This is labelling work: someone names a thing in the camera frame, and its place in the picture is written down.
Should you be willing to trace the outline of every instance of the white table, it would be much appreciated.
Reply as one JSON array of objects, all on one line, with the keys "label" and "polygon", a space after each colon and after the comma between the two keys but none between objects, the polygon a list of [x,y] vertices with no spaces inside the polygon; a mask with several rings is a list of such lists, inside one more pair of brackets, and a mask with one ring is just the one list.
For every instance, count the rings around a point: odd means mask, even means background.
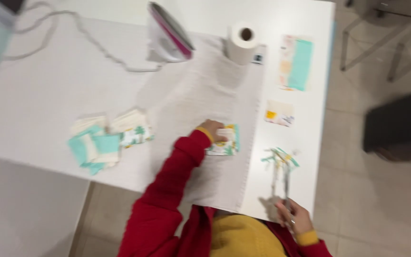
[{"label": "white table", "polygon": [[[147,21],[146,1],[70,0],[58,2],[55,4],[58,10],[74,10],[88,18],[140,25],[145,25]],[[270,197],[272,173],[265,170],[265,164],[260,159],[267,156],[264,149],[274,146],[280,146],[283,149],[301,150],[301,155],[296,157],[301,167],[291,177],[290,196],[313,212],[331,57],[334,4],[312,0],[166,0],[159,2],[188,31],[225,37],[227,26],[238,20],[245,20],[259,27],[261,43],[267,45],[268,52],[265,60],[266,70],[261,95],[261,107],[257,120],[245,198],[239,212],[261,219],[267,218],[266,210],[261,205],[259,198]],[[278,48],[283,34],[306,35],[314,39],[315,46],[311,65],[313,86],[308,92],[282,91],[275,85],[278,70]],[[293,128],[269,124],[263,120],[266,100],[269,98],[294,105],[296,121]],[[14,137],[16,137],[16,133],[23,132],[14,131],[11,133],[14,133]],[[16,149],[16,146],[11,145],[10,142],[2,147]],[[132,156],[132,158],[148,162],[147,149],[143,145],[139,148],[138,154]],[[14,151],[0,151],[0,158],[133,191],[142,192],[153,179],[153,176],[147,175],[143,171],[127,172],[117,169],[114,172],[101,172],[96,176],[90,176],[87,172],[71,172],[71,169],[66,166],[75,165],[75,163],[69,152],[64,153],[65,163],[44,161],[42,165],[39,165],[38,162],[16,157],[17,155],[12,154]],[[30,160],[35,160],[39,153],[34,149],[32,155]]]}]

